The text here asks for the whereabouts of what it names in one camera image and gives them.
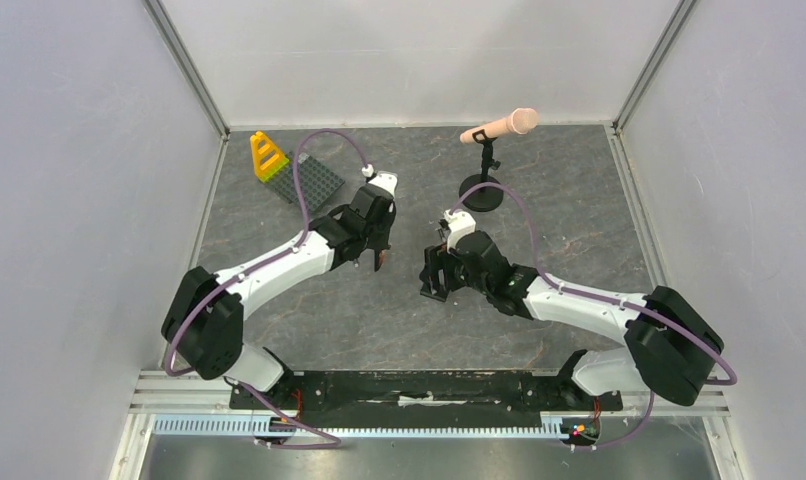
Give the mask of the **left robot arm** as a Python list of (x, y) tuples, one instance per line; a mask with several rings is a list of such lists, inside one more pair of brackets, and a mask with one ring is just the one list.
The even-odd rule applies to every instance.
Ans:
[(189, 270), (163, 322), (162, 336), (201, 378), (248, 384), (267, 407), (283, 407), (293, 393), (286, 367), (269, 350), (245, 341), (245, 321), (290, 288), (355, 262), (367, 250), (379, 269), (382, 253), (390, 247), (396, 187), (396, 176), (381, 172), (350, 203), (312, 220), (306, 232), (289, 242), (215, 273), (203, 267)]

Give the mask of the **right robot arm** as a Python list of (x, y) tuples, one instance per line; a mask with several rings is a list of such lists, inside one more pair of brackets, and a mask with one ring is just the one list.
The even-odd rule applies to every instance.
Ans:
[(617, 342), (616, 349), (578, 351), (566, 362), (556, 392), (570, 408), (627, 390), (691, 406), (722, 358), (723, 340), (676, 290), (617, 293), (545, 277), (510, 262), (480, 230), (453, 246), (426, 248), (419, 279), (422, 295), (438, 301), (468, 288), (504, 315), (559, 322)]

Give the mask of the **black battery cover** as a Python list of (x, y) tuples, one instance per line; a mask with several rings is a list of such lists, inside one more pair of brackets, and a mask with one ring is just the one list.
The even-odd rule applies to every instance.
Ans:
[(446, 302), (448, 297), (448, 292), (444, 288), (439, 289), (432, 289), (429, 285), (424, 285), (420, 289), (420, 294), (426, 298), (436, 300), (439, 302)]

